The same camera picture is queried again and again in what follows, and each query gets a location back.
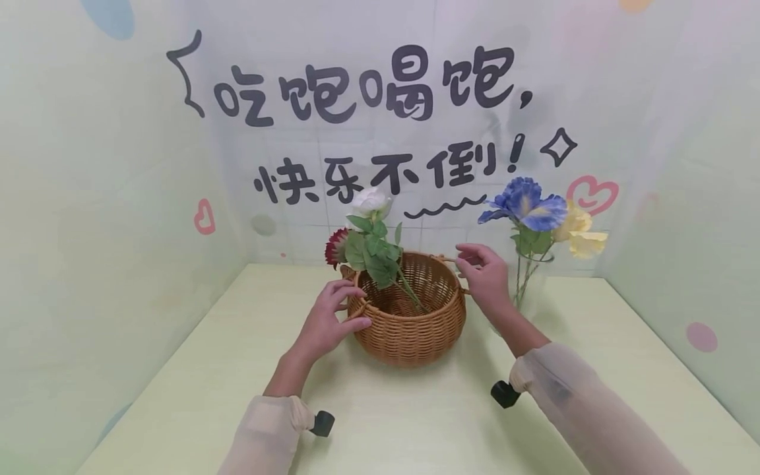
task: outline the beige sleeve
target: beige sleeve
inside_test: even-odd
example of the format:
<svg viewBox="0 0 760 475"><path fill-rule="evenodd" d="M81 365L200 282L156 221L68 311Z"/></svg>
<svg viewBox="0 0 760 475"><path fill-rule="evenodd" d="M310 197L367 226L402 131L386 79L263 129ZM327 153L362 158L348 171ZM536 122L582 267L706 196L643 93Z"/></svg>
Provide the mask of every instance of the beige sleeve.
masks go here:
<svg viewBox="0 0 760 475"><path fill-rule="evenodd" d="M550 343L518 358L512 387L529 392L591 475L689 472L577 353Z"/></svg>
<svg viewBox="0 0 760 475"><path fill-rule="evenodd" d="M287 475L301 432L314 413L296 396L256 396L248 405L218 475Z"/></svg>

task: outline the light green table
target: light green table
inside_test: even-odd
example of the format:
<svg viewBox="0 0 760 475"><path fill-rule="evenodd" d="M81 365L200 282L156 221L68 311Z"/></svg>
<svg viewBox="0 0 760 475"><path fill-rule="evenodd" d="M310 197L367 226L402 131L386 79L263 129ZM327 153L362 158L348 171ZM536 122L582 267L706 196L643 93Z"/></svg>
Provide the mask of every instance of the light green table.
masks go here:
<svg viewBox="0 0 760 475"><path fill-rule="evenodd" d="M335 278L249 265L79 475L216 473L246 405ZM693 473L760 473L760 448L604 280L550 278L535 323L594 366ZM489 396L513 362L469 298L461 339L432 366L383 366L350 338L304 391L313 410L335 415L332 434L305 434L291 473L585 473L530 396L507 410Z"/></svg>

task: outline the dark red flower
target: dark red flower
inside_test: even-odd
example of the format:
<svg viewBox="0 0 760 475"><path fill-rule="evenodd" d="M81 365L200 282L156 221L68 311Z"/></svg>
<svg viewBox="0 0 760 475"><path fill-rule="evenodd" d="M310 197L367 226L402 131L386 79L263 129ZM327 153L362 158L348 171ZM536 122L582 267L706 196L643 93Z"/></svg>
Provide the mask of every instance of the dark red flower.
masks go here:
<svg viewBox="0 0 760 475"><path fill-rule="evenodd" d="M325 260L328 264L337 268L338 264L348 262L346 260L346 239L348 239L348 228L340 228L330 236L328 244L325 246Z"/></svg>

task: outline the white rose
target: white rose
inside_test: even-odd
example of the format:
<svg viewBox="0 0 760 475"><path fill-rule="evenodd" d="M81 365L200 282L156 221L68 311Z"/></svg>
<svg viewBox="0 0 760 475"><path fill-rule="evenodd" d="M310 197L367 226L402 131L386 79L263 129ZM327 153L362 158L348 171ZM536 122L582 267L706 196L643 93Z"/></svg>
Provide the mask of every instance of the white rose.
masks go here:
<svg viewBox="0 0 760 475"><path fill-rule="evenodd" d="M385 193L378 187L365 188L359 192L353 201L351 207L353 216L370 218L372 213L378 211L378 219L384 220L391 212L393 198L385 196Z"/></svg>

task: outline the blue flower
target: blue flower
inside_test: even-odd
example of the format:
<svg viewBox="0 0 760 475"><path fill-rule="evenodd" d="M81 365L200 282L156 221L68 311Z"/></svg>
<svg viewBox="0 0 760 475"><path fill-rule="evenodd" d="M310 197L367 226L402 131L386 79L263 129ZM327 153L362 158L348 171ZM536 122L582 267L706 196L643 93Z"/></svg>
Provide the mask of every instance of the blue flower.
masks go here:
<svg viewBox="0 0 760 475"><path fill-rule="evenodd" d="M551 231L562 225L568 213L563 197L549 195L542 200L541 186L532 178L513 179L500 195L488 203L496 209L483 212L478 224L508 217L516 223L523 223L529 230Z"/></svg>

